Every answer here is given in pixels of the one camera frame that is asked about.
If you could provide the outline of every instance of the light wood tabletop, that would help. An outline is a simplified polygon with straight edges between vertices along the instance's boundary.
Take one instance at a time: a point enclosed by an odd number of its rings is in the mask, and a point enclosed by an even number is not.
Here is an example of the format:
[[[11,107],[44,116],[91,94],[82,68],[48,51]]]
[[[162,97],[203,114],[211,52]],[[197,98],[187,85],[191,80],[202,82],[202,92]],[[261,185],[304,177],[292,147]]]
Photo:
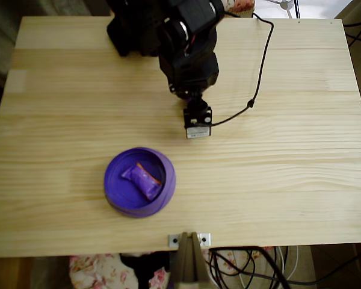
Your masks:
[[[0,257],[361,242],[361,100],[340,20],[274,19],[253,109],[187,140],[157,58],[120,58],[110,17],[26,17],[0,107]],[[269,25],[224,19],[213,122],[252,98]],[[169,157],[175,194],[124,217],[103,176],[124,150]]]

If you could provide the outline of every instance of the black cable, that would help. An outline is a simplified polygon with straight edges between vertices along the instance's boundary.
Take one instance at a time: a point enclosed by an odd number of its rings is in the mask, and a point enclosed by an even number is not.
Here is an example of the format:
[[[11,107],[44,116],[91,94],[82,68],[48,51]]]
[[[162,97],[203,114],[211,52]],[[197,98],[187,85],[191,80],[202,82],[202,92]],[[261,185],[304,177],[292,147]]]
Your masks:
[[[360,26],[361,22],[358,23],[352,23],[352,24],[344,24],[344,27],[354,27],[354,26]]]
[[[274,262],[277,264],[277,248],[274,247]],[[274,280],[271,280],[269,289],[272,289]]]
[[[226,287],[226,289],[229,289],[229,287],[226,285],[225,281],[223,280],[221,270],[219,269],[217,255],[214,255],[214,265],[215,265],[215,272],[218,271],[218,275],[219,275],[218,279],[219,279],[219,281],[222,281],[222,283]]]
[[[238,16],[238,15],[236,15],[236,14],[233,14],[233,13],[231,13],[231,12],[225,12],[225,13],[226,13],[227,15],[240,18],[240,16]],[[212,126],[221,125],[221,124],[223,124],[223,123],[226,123],[226,122],[228,122],[228,121],[236,118],[237,116],[241,115],[242,113],[244,113],[245,111],[247,111],[249,108],[252,108],[252,107],[254,106],[255,99],[257,98],[257,95],[258,95],[259,86],[260,86],[260,84],[261,84],[262,71],[263,71],[263,69],[264,69],[266,52],[267,52],[267,48],[268,48],[268,46],[269,46],[269,42],[270,42],[271,35],[272,35],[272,33],[273,33],[273,30],[274,30],[274,24],[273,24],[272,22],[270,22],[270,21],[267,21],[267,20],[262,19],[262,18],[259,17],[256,13],[253,13],[253,15],[254,15],[255,17],[257,17],[260,21],[265,22],[265,23],[271,25],[270,32],[269,32],[269,35],[268,35],[268,37],[267,37],[266,44],[265,44],[264,54],[263,54],[263,56],[262,56],[261,66],[260,66],[260,68],[259,68],[258,82],[257,82],[257,87],[256,87],[256,90],[255,90],[254,96],[253,96],[253,98],[252,98],[251,100],[249,100],[249,101],[247,102],[247,105],[246,105],[246,107],[245,107],[243,110],[237,112],[237,113],[234,114],[233,116],[230,116],[230,117],[228,117],[227,119],[222,120],[221,122],[212,123],[212,124],[210,124],[210,125],[205,125],[205,124],[202,124],[202,123],[198,123],[199,126],[210,126],[210,127],[212,127]]]
[[[286,246],[285,256],[283,257],[283,263],[285,264],[285,267],[286,267],[286,262],[288,261],[288,253],[289,253],[289,247]],[[277,283],[275,284],[273,289],[277,289],[278,287],[279,287],[279,282],[277,281]]]
[[[210,249],[210,251],[218,251],[218,250],[253,250],[253,251],[259,251],[265,257],[265,259],[268,261],[268,263],[273,268],[273,270],[276,272],[277,279],[269,277],[269,276],[257,274],[257,273],[250,273],[250,272],[245,272],[245,271],[241,271],[241,273],[245,274],[245,275],[249,275],[249,276],[254,276],[254,277],[262,276],[262,277],[265,277],[265,279],[269,279],[269,280],[274,279],[274,280],[280,281],[281,285],[282,285],[282,287],[284,289],[290,289],[290,286],[289,286],[288,282],[286,281],[286,278],[282,274],[281,270],[278,268],[277,264],[274,262],[272,257],[270,257],[270,255],[266,252],[266,250],[264,248],[258,247],[258,246],[246,246],[246,247],[238,247],[238,248],[219,247],[219,248]],[[225,262],[230,264],[235,270],[240,270],[239,268],[237,268],[237,266],[235,266],[233,263],[231,263],[227,258],[222,256],[221,254],[219,254],[217,252],[215,252],[215,254],[217,256],[219,256],[221,259],[225,260]]]
[[[252,273],[255,273],[256,266],[255,266],[254,258],[252,257],[252,252],[253,252],[253,251],[250,251],[250,253],[249,253],[248,251],[246,251],[246,253],[247,253],[247,255],[248,255],[248,259],[247,259],[246,264],[245,264],[245,266],[243,267],[242,270],[245,270],[246,267],[248,266],[249,262],[251,261],[251,262],[253,263],[253,272],[252,272]],[[223,279],[222,275],[226,275],[226,276],[238,276],[239,274],[241,274],[240,272],[239,272],[239,273],[235,273],[235,274],[228,274],[228,273],[226,273],[226,272],[221,271],[221,270],[219,269],[219,267],[218,267],[218,269],[217,269],[217,266],[216,266],[216,265],[214,265],[214,266],[212,265],[212,257],[213,257],[213,256],[214,256],[214,258],[216,258],[216,257],[217,257],[217,253],[211,251],[211,259],[210,259],[210,262],[209,262],[211,275],[212,275],[212,269],[213,269],[213,268],[214,268],[216,274],[220,275],[221,279]],[[222,288],[220,282],[217,282],[217,280],[214,278],[214,275],[212,275],[212,277],[213,277],[214,281],[218,284],[219,288]],[[250,286],[253,278],[254,278],[254,276],[251,276],[251,277],[250,277],[250,280],[248,281],[245,289],[248,289],[248,288],[249,288],[249,286]]]
[[[248,247],[225,247],[224,250],[248,250]],[[251,276],[253,275],[254,277],[258,277],[258,278],[263,278],[263,279],[267,279],[267,280],[274,280],[274,281],[278,281],[278,278],[273,278],[267,275],[262,275],[262,274],[257,274],[257,273],[250,273],[250,272],[245,272],[242,271],[241,269],[237,268],[236,266],[234,266],[229,260],[227,260],[224,256],[217,254],[221,259],[225,260],[225,262],[227,262],[228,264],[230,264],[235,270],[237,271],[241,271],[242,274],[244,275],[248,275]],[[326,275],[324,275],[323,277],[315,280],[315,281],[311,281],[311,282],[300,282],[300,281],[293,281],[293,280],[288,280],[286,281],[289,284],[293,284],[293,285],[301,285],[301,286],[311,286],[311,285],[316,285],[319,284],[323,281],[325,281],[327,278],[331,277],[331,275],[335,274],[336,272],[338,272],[340,269],[346,267],[347,265],[349,265],[350,263],[354,262],[355,260],[361,258],[361,253],[357,254],[356,256],[354,256],[353,258],[349,259],[348,261],[342,263],[341,265],[339,265],[337,268],[335,268],[334,270],[332,270],[331,272],[327,273]]]
[[[248,259],[247,259],[247,261],[246,261],[245,266],[241,269],[242,271],[247,268],[248,264],[250,263],[250,259],[252,258],[248,251],[245,251],[245,252],[246,252],[247,255],[248,255]],[[212,265],[212,260],[211,260],[210,262],[207,262],[207,261],[205,261],[205,262],[206,262],[207,264],[209,264],[210,273],[212,274],[212,269],[213,269],[213,268],[215,269],[215,267]],[[234,274],[228,274],[228,273],[223,272],[223,271],[222,271],[221,273],[222,273],[223,275],[231,276],[231,277],[233,277],[233,276],[238,276],[239,274],[241,274],[241,272],[238,272],[238,271],[237,271],[236,273],[234,273]]]
[[[361,35],[361,31],[357,34],[356,37],[360,37]],[[356,42],[357,39],[353,39],[353,41],[348,45],[349,48],[351,48],[351,46],[353,45],[354,42]]]
[[[300,8],[298,6],[298,0],[294,0],[295,16],[297,19],[301,18]]]
[[[251,253],[250,253],[250,259],[251,259],[251,261],[252,261],[252,263],[253,263],[253,274],[254,274],[254,273],[255,273],[255,262],[254,262],[254,259],[253,259],[252,254],[253,254],[253,251],[251,251]],[[248,289],[248,288],[249,288],[249,286],[250,286],[250,284],[251,284],[251,282],[252,282],[253,278],[254,278],[254,276],[252,275],[252,276],[250,277],[250,280],[248,281],[248,283],[247,283],[247,285],[246,285],[245,289]]]
[[[214,274],[212,273],[212,254],[210,255],[210,262],[209,262],[209,267],[210,267],[210,274],[211,274],[211,278],[215,281],[215,283],[218,285],[219,289],[222,289],[221,284],[217,281],[218,277],[215,278]]]
[[[358,40],[358,41],[361,41],[361,38],[359,38],[359,37],[350,35],[350,34],[348,34],[348,33],[345,33],[345,35],[348,36],[348,37],[350,37],[350,38],[353,38],[353,39],[356,39],[356,40]]]

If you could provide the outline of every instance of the wrapped candy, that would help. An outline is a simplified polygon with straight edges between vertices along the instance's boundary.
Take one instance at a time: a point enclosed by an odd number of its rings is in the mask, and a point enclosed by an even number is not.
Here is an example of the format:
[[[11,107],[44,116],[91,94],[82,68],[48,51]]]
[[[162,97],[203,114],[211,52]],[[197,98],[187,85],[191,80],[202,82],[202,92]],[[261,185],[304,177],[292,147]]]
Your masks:
[[[129,167],[122,173],[122,178],[133,182],[150,201],[154,200],[162,187],[162,182],[150,175],[140,163]]]

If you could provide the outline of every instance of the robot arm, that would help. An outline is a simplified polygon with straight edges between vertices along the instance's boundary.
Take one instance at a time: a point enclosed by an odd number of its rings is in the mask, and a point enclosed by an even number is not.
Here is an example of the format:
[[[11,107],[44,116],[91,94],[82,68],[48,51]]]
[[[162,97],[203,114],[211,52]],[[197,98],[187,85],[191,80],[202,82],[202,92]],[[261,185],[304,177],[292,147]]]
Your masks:
[[[221,0],[108,0],[115,18],[107,33],[121,56],[159,56],[170,91],[187,101],[188,138],[211,134],[212,110],[203,92],[218,78],[215,27]]]

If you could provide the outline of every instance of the purple bowl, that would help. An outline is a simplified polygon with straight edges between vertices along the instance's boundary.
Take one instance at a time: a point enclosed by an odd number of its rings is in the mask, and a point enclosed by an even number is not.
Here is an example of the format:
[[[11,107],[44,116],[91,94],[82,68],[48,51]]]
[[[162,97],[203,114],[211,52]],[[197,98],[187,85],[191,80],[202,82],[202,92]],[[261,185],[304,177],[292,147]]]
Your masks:
[[[153,201],[149,201],[138,188],[121,174],[141,163],[163,186]],[[106,199],[117,211],[130,217],[147,217],[163,209],[174,195],[175,169],[170,160],[158,151],[134,148],[122,152],[108,165],[104,176]]]

